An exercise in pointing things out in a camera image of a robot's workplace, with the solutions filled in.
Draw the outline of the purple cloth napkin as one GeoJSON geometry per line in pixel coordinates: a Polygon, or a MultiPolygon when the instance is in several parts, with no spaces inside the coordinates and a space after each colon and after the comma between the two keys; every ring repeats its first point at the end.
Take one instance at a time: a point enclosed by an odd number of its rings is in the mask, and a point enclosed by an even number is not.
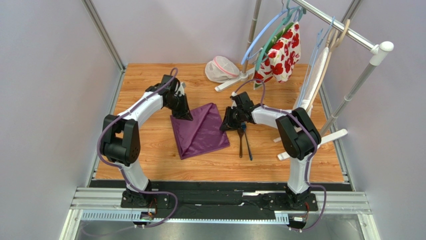
{"type": "Polygon", "coordinates": [[[193,120],[170,116],[180,159],[188,159],[222,150],[230,146],[227,133],[220,130],[222,118],[215,103],[190,111],[193,120]]]}

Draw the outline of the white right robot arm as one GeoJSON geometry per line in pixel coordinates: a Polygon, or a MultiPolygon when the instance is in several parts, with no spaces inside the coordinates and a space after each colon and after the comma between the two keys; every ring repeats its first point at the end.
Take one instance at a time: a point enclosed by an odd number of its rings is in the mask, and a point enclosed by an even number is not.
{"type": "Polygon", "coordinates": [[[311,190],[308,183],[310,160],[322,141],[307,111],[302,107],[290,111],[254,104],[246,92],[233,92],[230,99],[233,101],[232,106],[225,109],[219,129],[222,132],[239,130],[243,123],[277,129],[291,160],[286,193],[294,204],[304,202],[311,190]]]}

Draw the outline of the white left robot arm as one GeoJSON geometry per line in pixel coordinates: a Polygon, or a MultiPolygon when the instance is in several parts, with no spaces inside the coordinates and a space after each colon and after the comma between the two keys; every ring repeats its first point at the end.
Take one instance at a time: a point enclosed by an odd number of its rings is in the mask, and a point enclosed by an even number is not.
{"type": "Polygon", "coordinates": [[[167,108],[173,118],[192,121],[184,86],[175,74],[165,74],[160,83],[145,90],[142,97],[118,115],[103,120],[97,141],[97,154],[102,162],[119,169],[126,191],[141,198],[152,194],[151,182],[138,163],[141,152],[140,128],[157,111],[167,108]]]}

